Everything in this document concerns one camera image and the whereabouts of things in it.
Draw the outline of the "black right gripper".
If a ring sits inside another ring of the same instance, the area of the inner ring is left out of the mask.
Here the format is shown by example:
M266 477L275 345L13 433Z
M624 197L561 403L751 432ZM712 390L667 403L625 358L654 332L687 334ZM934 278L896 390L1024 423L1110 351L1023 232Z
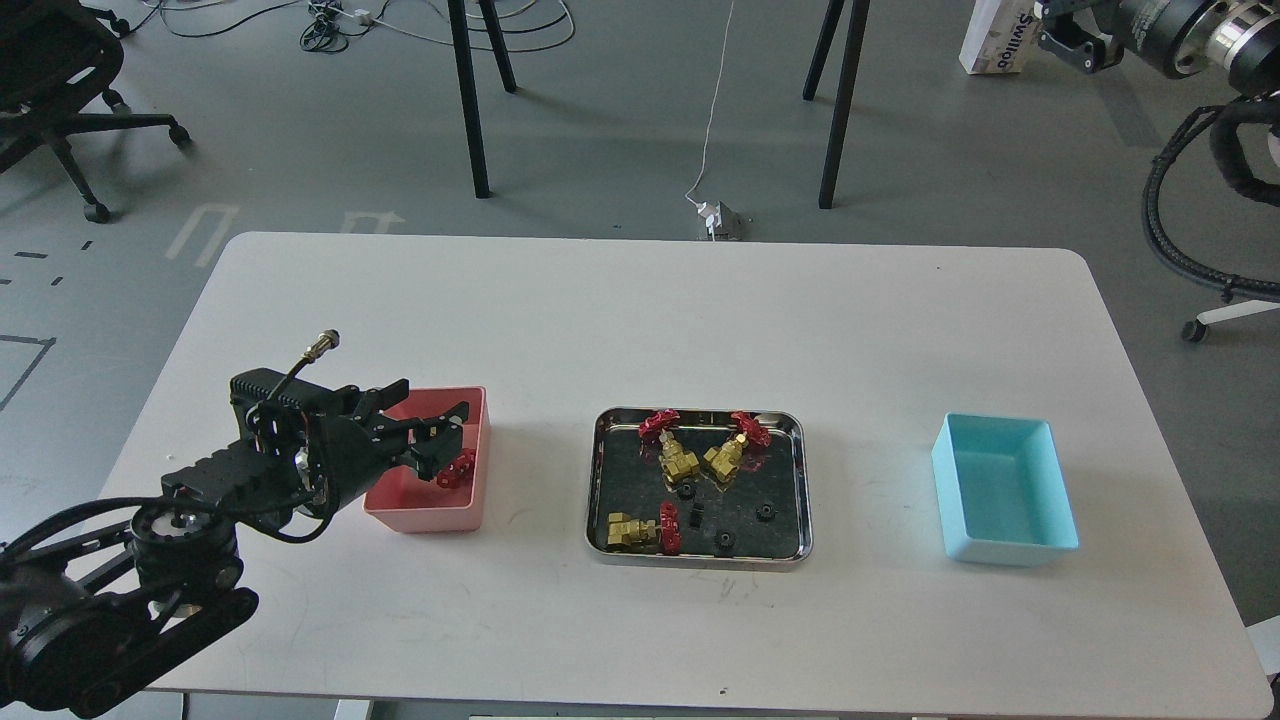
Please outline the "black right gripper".
M1034 1L1038 44L1082 73L1098 73L1124 59L1114 18L1119 1Z

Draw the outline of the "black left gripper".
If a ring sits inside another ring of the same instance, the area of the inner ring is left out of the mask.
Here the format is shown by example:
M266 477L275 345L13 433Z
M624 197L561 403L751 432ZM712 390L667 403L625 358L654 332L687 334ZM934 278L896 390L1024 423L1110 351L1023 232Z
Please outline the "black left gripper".
M436 416L396 420L385 411L410 396L407 378L367 389L293 379L269 398L284 378L268 368L243 372L230 379L230 402L241 434L273 459L285 495L312 496L297 509L306 516L325 515L332 496L343 509L392 468L435 480L463 452L470 402Z

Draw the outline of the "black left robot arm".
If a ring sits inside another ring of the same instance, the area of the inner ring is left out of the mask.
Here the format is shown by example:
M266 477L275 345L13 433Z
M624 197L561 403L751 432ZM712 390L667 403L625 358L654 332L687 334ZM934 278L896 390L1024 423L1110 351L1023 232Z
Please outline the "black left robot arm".
M248 621L237 532L315 541L388 471L436 478L465 451L471 406L390 415L404 379L328 389L297 370L230 379L238 437L154 497L63 510L3 546L3 702L90 719Z

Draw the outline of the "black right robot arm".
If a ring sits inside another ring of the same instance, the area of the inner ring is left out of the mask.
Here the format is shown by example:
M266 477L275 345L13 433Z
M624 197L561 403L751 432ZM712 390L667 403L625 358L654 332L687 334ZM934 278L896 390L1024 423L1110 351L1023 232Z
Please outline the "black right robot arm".
M1247 97L1279 87L1275 1L1036 1L1038 44L1093 74L1138 56L1170 79L1211 65Z

